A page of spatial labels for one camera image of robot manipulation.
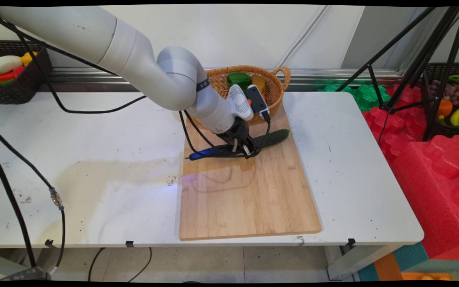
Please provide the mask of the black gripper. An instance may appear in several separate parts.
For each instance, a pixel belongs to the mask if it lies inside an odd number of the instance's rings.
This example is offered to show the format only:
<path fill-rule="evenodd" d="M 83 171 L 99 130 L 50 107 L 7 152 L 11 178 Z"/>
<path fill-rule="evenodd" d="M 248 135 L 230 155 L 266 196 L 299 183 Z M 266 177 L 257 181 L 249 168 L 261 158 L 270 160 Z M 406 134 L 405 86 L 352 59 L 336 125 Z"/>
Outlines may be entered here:
<path fill-rule="evenodd" d="M 226 142 L 231 149 L 232 155 L 239 155 L 243 150 L 244 158 L 255 156 L 255 145 L 249 135 L 249 125 L 242 118 L 235 118 L 233 125 L 218 137 Z"/>

